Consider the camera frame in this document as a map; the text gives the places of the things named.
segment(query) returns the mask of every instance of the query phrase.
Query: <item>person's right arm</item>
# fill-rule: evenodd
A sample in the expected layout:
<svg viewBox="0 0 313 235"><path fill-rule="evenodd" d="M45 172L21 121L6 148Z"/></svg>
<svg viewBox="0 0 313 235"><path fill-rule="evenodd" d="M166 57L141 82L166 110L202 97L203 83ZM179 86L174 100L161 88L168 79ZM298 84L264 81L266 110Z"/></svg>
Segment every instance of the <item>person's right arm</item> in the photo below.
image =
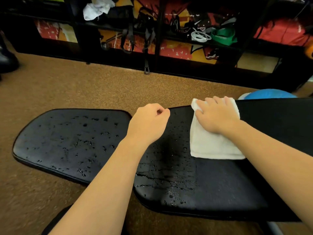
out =
<svg viewBox="0 0 313 235"><path fill-rule="evenodd" d="M294 213L313 231L313 157L239 119L230 99L198 100L199 123L231 140Z"/></svg>

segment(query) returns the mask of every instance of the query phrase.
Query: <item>person's left hand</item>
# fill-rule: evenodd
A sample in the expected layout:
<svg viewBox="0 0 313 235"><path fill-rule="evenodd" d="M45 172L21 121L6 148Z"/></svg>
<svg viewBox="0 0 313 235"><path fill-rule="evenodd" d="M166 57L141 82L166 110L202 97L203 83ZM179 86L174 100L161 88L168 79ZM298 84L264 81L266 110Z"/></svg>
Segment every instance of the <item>person's left hand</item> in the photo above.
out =
<svg viewBox="0 0 313 235"><path fill-rule="evenodd" d="M169 117L170 110L157 103L139 107L129 122L126 138L148 147L162 136Z"/></svg>

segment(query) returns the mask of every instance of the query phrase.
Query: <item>blue dome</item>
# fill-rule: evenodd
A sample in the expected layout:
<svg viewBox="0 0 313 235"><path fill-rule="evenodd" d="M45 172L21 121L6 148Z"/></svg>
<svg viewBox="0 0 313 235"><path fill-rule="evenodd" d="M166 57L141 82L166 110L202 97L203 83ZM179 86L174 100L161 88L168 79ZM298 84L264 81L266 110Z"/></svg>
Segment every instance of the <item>blue dome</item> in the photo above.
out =
<svg viewBox="0 0 313 235"><path fill-rule="evenodd" d="M245 97L245 100L251 99L269 99L269 98L297 98L295 95L277 89L262 89L250 93Z"/></svg>

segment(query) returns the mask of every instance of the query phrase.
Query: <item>hand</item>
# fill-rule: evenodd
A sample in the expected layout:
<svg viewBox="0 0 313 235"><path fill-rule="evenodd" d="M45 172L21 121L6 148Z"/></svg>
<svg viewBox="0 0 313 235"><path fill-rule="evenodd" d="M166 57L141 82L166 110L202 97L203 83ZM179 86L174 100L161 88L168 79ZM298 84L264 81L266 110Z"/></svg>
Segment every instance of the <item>hand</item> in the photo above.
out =
<svg viewBox="0 0 313 235"><path fill-rule="evenodd" d="M230 99L227 96L224 99L225 102L217 96L206 98L207 104L197 100L203 112L196 110L196 117L206 131L223 134L234 122L240 121Z"/></svg>
<svg viewBox="0 0 313 235"><path fill-rule="evenodd" d="M159 104L139 107L129 122L126 137L148 147L162 136L169 117L170 110Z"/></svg>

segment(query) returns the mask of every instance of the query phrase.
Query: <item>brown carpet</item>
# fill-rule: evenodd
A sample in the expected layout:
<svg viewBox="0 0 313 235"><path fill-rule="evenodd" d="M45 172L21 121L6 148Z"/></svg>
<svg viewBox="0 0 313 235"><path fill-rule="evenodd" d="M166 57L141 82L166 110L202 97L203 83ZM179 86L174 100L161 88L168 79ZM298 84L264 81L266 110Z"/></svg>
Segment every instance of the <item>brown carpet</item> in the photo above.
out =
<svg viewBox="0 0 313 235"><path fill-rule="evenodd" d="M0 221L1 234L6 235L40 234L84 190L83 186L13 159L15 137L36 116L55 108L122 109L134 114L147 103L175 107L190 104L192 98L237 98L253 90L35 55L17 57L21 67L3 74L0 82ZM126 223L130 234L261 234L253 222L155 213L143 207L134 195Z"/></svg>

